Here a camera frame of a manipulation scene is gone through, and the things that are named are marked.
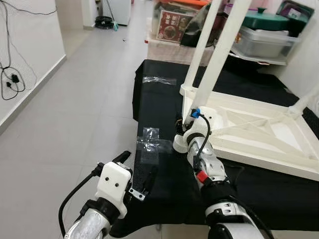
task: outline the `green lid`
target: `green lid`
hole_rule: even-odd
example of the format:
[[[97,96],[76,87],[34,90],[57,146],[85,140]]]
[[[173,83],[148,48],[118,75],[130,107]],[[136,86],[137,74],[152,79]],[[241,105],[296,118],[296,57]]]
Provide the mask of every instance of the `green lid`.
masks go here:
[[[258,8],[258,12],[247,13],[243,26],[252,29],[261,29],[269,31],[282,31],[288,29],[289,19],[275,14],[263,13],[265,8]]]

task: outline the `metal bracket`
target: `metal bracket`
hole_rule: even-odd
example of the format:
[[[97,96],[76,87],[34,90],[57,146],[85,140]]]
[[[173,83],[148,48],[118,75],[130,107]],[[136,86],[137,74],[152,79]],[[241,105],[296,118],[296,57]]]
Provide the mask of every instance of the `metal bracket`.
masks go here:
[[[136,191],[134,188],[130,188],[129,193],[141,202],[145,199],[145,195],[140,193],[139,191]]]

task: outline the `electrical wire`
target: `electrical wire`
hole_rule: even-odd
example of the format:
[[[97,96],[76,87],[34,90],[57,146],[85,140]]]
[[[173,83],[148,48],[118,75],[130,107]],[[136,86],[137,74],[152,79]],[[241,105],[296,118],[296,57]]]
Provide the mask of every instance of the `electrical wire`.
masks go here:
[[[14,6],[14,5],[12,5],[12,4],[10,4],[10,3],[8,3],[8,2],[6,2],[6,1],[3,1],[3,0],[0,0],[1,2],[3,2],[3,3],[5,3],[5,4],[7,4],[7,5],[9,5],[9,6],[11,6],[12,8],[14,8],[15,10],[18,10],[18,11],[23,11],[23,12],[27,12],[27,13],[30,13],[30,14],[32,14],[32,15],[50,15],[50,14],[53,14],[53,13],[55,13],[56,12],[56,8],[55,8],[55,10],[54,11],[51,11],[51,12],[48,12],[48,13],[41,13],[41,12],[31,12],[31,11],[29,11],[29,10],[25,10],[25,9],[20,9],[20,8],[17,8],[16,6]]]
[[[224,166],[226,166],[226,167],[238,168],[238,169],[239,169],[239,171],[237,172],[235,178],[232,179],[232,180],[230,180],[231,185],[232,185],[232,186],[234,187],[234,189],[237,191],[238,178],[239,178],[240,174],[245,171],[245,167],[244,167],[244,166],[237,166],[237,165],[229,165],[229,164],[226,164],[226,163],[224,163],[224,162],[223,162],[223,164],[224,164]]]
[[[255,212],[249,208],[248,206],[246,206],[246,204],[244,204],[242,201],[240,201],[239,199],[233,197],[232,195],[229,195],[229,197],[238,205],[242,206],[246,212],[252,217],[254,222],[257,222],[260,226],[261,229],[263,229],[265,231],[265,233],[267,234],[267,236],[269,237],[269,239],[274,239],[274,236],[272,234],[272,232],[266,227],[266,225],[263,223],[263,221],[257,216],[257,214],[255,214]]]
[[[18,55],[22,58],[22,60],[25,62],[25,64],[28,66],[28,68],[32,71],[33,75],[35,76],[35,82],[34,82],[34,86],[36,85],[37,83],[37,75],[36,73],[34,72],[33,68],[27,63],[26,59],[21,55],[21,53],[18,51],[17,47],[14,45],[12,39],[11,39],[11,36],[10,36],[10,32],[9,32],[9,26],[8,26],[8,9],[7,9],[7,6],[10,6],[12,7],[13,9],[15,10],[18,10],[18,11],[22,11],[22,12],[27,12],[29,14],[33,14],[33,15],[50,15],[50,14],[53,14],[54,12],[56,12],[57,10],[55,9],[54,11],[52,12],[48,12],[48,13],[41,13],[41,12],[31,12],[29,10],[25,10],[25,9],[20,9],[6,1],[3,1],[3,0],[0,0],[0,3],[3,4],[3,7],[4,7],[4,13],[5,13],[5,17],[4,17],[4,21],[5,21],[5,28],[6,28],[6,45],[7,45],[7,54],[8,54],[8,65],[7,66],[4,66],[4,64],[2,62],[0,62],[0,69],[1,69],[1,72],[0,72],[0,87],[1,87],[1,97],[3,100],[5,101],[8,101],[8,100],[11,100],[13,98],[15,98],[18,93],[20,92],[23,92],[25,90],[25,82],[23,80],[23,77],[22,77],[22,74],[21,72],[19,72],[18,69],[14,68],[11,66],[12,64],[12,56],[11,56],[11,49],[10,49],[10,44],[15,48],[16,52],[18,53]],[[14,82],[15,86],[16,86],[16,89],[12,88],[11,85],[6,85],[8,88],[10,88],[13,92],[15,92],[15,94],[12,96],[12,97],[9,97],[9,98],[6,98],[4,95],[3,95],[3,92],[4,92],[4,85],[3,85],[3,78],[6,77],[8,80],[11,80],[12,81],[12,78],[8,76],[8,74],[5,72],[6,70],[15,70],[18,75],[19,75],[19,81],[22,83],[23,85],[23,89],[20,90],[19,89],[19,86],[16,82]]]
[[[61,229],[61,233],[62,236],[65,236],[65,227],[64,227],[64,223],[63,223],[63,209],[65,207],[65,205],[68,203],[68,201],[72,198],[72,196],[79,191],[79,189],[81,187],[83,187],[84,184],[86,184],[91,178],[93,178],[95,176],[94,173],[90,173],[85,179],[83,179],[82,182],[79,183],[79,185],[77,185],[69,194],[68,196],[66,196],[66,198],[63,200],[60,208],[59,208],[59,225],[60,225],[60,229]]]
[[[201,154],[201,152],[203,151],[203,149],[204,149],[204,147],[205,147],[205,145],[206,145],[206,143],[207,143],[207,141],[208,141],[209,135],[210,135],[210,124],[209,124],[208,119],[205,117],[205,115],[202,115],[202,114],[198,114],[198,115],[199,115],[200,117],[202,117],[202,118],[205,120],[206,124],[207,124],[207,134],[206,134],[206,137],[205,137],[205,139],[204,139],[203,144],[201,145],[201,147],[200,147],[200,149],[199,149],[199,151],[198,151],[198,153],[197,153],[197,155],[196,155],[196,157],[195,157],[195,161],[198,161],[198,160],[199,160],[200,154]]]

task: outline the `blue connector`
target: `blue connector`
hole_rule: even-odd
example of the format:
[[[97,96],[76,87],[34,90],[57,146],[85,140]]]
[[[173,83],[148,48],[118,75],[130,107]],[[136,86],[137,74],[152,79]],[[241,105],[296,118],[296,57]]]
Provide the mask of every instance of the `blue connector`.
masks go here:
[[[192,116],[193,118],[199,118],[200,115],[200,109],[196,109],[196,110],[192,110],[192,113],[190,116]]]

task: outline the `storage box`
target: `storage box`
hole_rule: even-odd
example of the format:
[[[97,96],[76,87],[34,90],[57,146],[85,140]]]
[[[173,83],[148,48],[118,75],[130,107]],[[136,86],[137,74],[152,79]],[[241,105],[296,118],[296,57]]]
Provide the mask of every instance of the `storage box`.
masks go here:
[[[300,42],[299,38],[287,35],[287,31],[252,30],[242,26],[233,48],[246,56],[282,59]]]
[[[208,0],[154,0],[152,34],[156,36],[158,33],[161,11],[195,16],[208,3]]]
[[[162,10],[159,20],[158,40],[180,42],[192,15]]]

